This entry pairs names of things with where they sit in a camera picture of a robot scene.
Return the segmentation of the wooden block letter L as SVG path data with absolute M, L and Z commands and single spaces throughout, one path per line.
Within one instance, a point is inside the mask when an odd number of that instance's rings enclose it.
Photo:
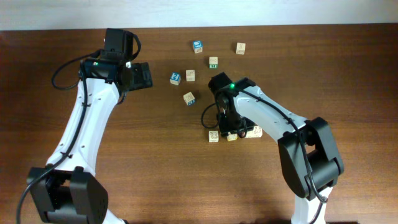
M 227 138 L 227 141 L 235 141 L 238 139 L 238 135 L 237 134 L 228 134 L 226 138 Z

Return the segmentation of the wooden block letter J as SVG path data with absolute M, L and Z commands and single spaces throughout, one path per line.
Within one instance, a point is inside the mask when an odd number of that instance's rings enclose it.
M 253 131 L 248 131 L 245 135 L 245 138 L 253 138 L 254 137 L 254 132 Z

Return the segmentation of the wooden block letter H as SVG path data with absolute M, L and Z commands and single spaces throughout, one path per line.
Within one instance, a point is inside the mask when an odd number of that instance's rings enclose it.
M 262 136 L 262 128 L 259 126 L 255 126 L 253 128 L 252 135 L 254 138 L 260 138 Z

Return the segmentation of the wooden block snail picture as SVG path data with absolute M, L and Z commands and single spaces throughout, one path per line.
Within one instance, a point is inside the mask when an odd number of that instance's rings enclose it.
M 218 142 L 219 141 L 219 134 L 218 131 L 209 131 L 208 132 L 208 140 L 209 142 Z

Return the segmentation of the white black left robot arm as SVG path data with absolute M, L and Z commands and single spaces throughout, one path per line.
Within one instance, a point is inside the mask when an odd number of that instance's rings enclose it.
M 106 29 L 104 47 L 76 58 L 80 67 L 75 105 L 63 136 L 45 167 L 33 167 L 16 208 L 21 223 L 31 195 L 44 223 L 125 223 L 109 209 L 106 189 L 96 179 L 99 146 L 110 114 L 130 91 L 153 86 L 149 65 L 136 63 L 138 36 Z

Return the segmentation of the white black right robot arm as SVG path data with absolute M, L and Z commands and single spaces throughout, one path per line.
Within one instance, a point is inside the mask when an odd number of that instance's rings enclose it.
M 248 78 L 233 82 L 220 73 L 208 88 L 223 137 L 244 138 L 259 126 L 278 144 L 282 174 L 295 195 L 291 223 L 324 223 L 328 197 L 345 170 L 329 124 L 285 109 Z

